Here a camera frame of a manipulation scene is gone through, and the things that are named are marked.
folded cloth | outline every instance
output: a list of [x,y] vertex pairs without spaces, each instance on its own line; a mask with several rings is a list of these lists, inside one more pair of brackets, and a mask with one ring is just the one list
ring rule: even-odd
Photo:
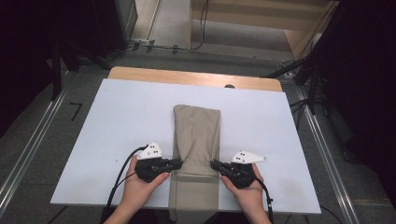
[[219,174],[209,162],[219,159],[220,111],[176,105],[174,158],[183,165],[171,176],[170,218],[205,223],[219,209]]

floor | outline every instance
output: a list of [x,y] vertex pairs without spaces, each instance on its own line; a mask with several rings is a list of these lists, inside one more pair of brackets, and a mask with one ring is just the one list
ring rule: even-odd
[[[244,42],[240,40],[246,40],[247,37],[237,35],[235,29],[232,25],[209,23],[206,29],[207,43],[204,44],[202,51],[179,51],[174,54],[169,50],[154,49],[152,52],[147,52],[147,49],[139,48],[122,53],[111,64],[258,77],[274,72],[281,62],[292,59],[286,37],[281,31],[243,27],[247,31],[256,32],[256,35],[265,36],[260,38],[260,41],[253,38]],[[192,40],[198,42],[199,33],[195,31]],[[108,71],[94,64],[86,64],[77,74],[65,73],[64,98],[59,103],[59,108],[51,118],[41,141],[34,148],[35,155],[20,184],[15,188],[7,208],[3,211],[0,217],[1,223],[47,223],[63,208],[62,205],[50,204],[50,198],[89,113],[94,96],[103,78],[107,77]],[[301,99],[299,87],[295,86],[291,79],[280,77],[279,80],[290,103]],[[31,145],[29,140],[50,104],[50,96],[51,86],[48,86],[37,95],[32,104],[0,139],[2,185],[25,147]],[[76,113],[76,104],[81,104],[78,113]],[[344,160],[343,146],[320,105],[317,105],[317,112],[316,118],[331,151],[332,159],[360,221],[352,223],[396,223],[395,209],[382,190],[376,174],[364,164]],[[301,117],[299,136],[317,189],[319,203],[340,218],[342,223],[351,223],[344,219],[332,181],[305,115]],[[101,213],[101,207],[69,206],[54,223],[99,223]],[[159,223],[172,223],[166,211],[155,211],[155,216]],[[310,215],[307,218],[309,222],[300,215],[276,214],[275,223],[339,223],[335,216],[326,210],[322,210],[321,215]]]

white board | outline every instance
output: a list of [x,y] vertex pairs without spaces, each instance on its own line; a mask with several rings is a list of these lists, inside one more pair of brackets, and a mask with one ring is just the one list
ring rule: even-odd
[[[164,158],[172,158],[175,105],[221,111],[221,161],[231,161],[239,150],[268,158],[257,165],[275,212],[320,213],[284,92],[114,79],[103,80],[51,203],[105,205],[125,159],[152,141],[160,145]],[[167,209],[169,189],[170,178],[146,207]],[[113,204],[120,203],[122,191],[123,185]],[[221,181],[219,210],[240,210]]]

wooden table edge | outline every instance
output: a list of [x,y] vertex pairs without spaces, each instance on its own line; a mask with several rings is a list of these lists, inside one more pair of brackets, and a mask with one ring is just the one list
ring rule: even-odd
[[273,78],[240,77],[134,67],[114,67],[111,69],[108,78],[221,88],[224,88],[225,85],[233,85],[236,89],[244,90],[282,91],[279,80]]

hand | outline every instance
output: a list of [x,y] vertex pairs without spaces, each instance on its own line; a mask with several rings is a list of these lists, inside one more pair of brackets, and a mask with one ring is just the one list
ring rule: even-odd
[[[136,163],[137,157],[133,156],[126,176],[134,173]],[[160,186],[168,176],[169,173],[162,173],[151,183],[146,183],[139,179],[137,175],[129,176],[125,179],[120,205],[105,223],[128,223],[132,216],[146,204],[152,191]]]
[[[263,181],[262,175],[256,164],[253,163],[252,166],[255,176]],[[245,189],[238,189],[225,175],[221,177],[221,180],[225,187],[233,193],[233,196],[238,201],[250,223],[271,223],[262,204],[262,186],[260,186],[257,180],[253,181],[253,183]]]

